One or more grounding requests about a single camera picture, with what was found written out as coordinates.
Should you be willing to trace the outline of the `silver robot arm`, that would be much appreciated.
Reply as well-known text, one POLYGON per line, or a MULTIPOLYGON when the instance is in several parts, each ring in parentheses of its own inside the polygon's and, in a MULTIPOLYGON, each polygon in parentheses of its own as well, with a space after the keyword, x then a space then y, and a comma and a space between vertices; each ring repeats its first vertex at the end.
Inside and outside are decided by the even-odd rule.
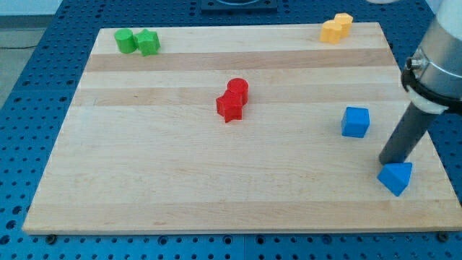
POLYGON ((461 0, 440 3, 401 81, 421 111, 461 113, 461 0))

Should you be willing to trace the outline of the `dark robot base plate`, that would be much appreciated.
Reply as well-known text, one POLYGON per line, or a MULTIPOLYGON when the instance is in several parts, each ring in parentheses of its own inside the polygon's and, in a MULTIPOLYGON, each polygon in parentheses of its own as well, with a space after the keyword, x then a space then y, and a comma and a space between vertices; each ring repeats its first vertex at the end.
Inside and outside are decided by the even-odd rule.
POLYGON ((199 0, 202 12, 276 11, 277 0, 199 0))

